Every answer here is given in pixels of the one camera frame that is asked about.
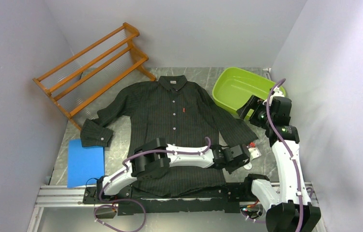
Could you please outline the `black pinstriped shirt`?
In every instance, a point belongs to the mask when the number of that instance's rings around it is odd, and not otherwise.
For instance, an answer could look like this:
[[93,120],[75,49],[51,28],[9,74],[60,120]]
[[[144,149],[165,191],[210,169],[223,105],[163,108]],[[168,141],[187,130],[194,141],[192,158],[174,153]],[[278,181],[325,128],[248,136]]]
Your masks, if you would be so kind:
[[182,147],[203,147],[223,137],[229,146],[249,144],[257,135],[246,123],[217,106],[207,91],[184,75],[161,76],[157,81],[132,84],[114,101],[86,119],[80,139],[83,147],[110,145],[108,126],[121,116],[131,120],[129,155],[156,138]]

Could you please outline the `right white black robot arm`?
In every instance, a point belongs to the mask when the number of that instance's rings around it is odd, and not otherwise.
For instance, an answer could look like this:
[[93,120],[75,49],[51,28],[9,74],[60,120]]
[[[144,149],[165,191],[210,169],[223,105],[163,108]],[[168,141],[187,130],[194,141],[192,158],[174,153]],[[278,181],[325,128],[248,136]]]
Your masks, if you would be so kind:
[[244,118],[252,110],[249,122],[265,130],[269,138],[278,174],[280,191],[269,180],[249,176],[250,183],[242,188],[250,201],[259,200],[265,211],[269,232],[311,232],[321,219],[321,211],[313,206],[303,180],[299,158],[300,139],[296,127],[290,125],[292,101],[286,97],[263,100],[255,95],[237,113]]

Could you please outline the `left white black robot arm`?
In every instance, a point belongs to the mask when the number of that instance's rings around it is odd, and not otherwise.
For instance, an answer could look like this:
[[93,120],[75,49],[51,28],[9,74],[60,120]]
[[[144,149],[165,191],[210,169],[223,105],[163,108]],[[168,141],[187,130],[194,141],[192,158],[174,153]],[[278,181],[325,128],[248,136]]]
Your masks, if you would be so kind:
[[214,145],[209,137],[203,147],[179,147],[156,138],[135,150],[122,161],[122,167],[114,174],[97,180],[96,197],[103,203],[114,199],[124,187],[135,181],[158,179],[172,167],[199,167],[225,169],[232,173],[249,164],[251,152],[246,145]]

